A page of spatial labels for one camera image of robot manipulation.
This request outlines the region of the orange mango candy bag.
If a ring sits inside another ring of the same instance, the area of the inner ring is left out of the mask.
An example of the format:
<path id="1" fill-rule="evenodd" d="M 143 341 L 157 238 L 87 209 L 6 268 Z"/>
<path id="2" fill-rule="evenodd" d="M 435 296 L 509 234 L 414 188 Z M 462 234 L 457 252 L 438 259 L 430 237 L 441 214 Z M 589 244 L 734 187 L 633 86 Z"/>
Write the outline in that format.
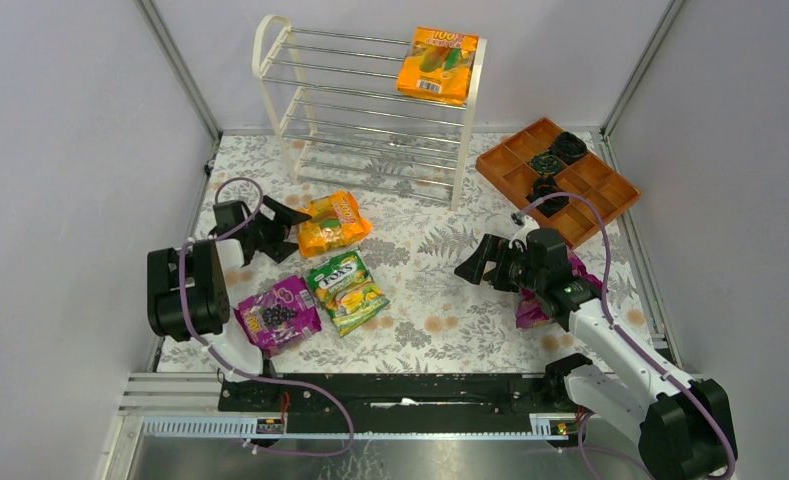
<path id="1" fill-rule="evenodd" d="M 299 252 L 305 258 L 353 245 L 373 229 L 355 197 L 345 190 L 314 199 L 301 212 L 310 216 L 297 232 Z"/>
<path id="2" fill-rule="evenodd" d="M 418 27 L 396 78 L 397 91 L 463 106 L 479 40 L 476 35 Z"/>

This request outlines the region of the green Fox's candy bag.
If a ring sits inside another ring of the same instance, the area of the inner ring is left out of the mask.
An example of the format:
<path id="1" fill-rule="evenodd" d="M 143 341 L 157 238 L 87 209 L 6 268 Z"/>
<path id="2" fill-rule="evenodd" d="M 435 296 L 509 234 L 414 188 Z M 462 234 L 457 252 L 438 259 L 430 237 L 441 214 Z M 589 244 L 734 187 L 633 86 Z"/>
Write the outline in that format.
<path id="1" fill-rule="evenodd" d="M 358 250 L 317 265 L 309 271 L 306 282 L 340 337 L 368 322 L 390 303 Z"/>

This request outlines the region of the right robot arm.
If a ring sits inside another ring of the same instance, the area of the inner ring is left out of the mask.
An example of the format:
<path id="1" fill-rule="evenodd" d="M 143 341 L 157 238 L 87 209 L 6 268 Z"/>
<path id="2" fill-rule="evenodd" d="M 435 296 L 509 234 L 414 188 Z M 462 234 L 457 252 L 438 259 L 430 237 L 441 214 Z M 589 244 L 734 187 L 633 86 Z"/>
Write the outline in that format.
<path id="1" fill-rule="evenodd" d="M 654 479 L 724 479 L 737 446 L 729 399 L 716 381 L 697 380 L 636 340 L 611 315 L 605 292 L 575 272 L 552 228 L 507 239 L 486 234 L 454 273 L 502 292 L 533 295 L 549 319 L 581 340 L 611 369 L 577 355 L 549 364 L 569 400 L 636 443 Z"/>

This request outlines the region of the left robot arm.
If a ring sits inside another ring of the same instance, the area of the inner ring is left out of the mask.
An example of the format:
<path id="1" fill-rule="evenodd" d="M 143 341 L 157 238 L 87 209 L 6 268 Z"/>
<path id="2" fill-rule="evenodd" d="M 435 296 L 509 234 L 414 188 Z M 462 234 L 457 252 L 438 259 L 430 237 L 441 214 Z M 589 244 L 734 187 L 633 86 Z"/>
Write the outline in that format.
<path id="1" fill-rule="evenodd" d="M 264 355 L 234 319 L 225 274 L 248 266 L 258 253 L 286 260 L 299 250 L 288 240 L 291 230 L 311 219 L 268 195 L 259 205 L 272 215 L 242 200 L 218 202 L 207 239 L 147 254 L 150 328 L 159 337 L 198 342 L 232 382 L 262 375 Z"/>

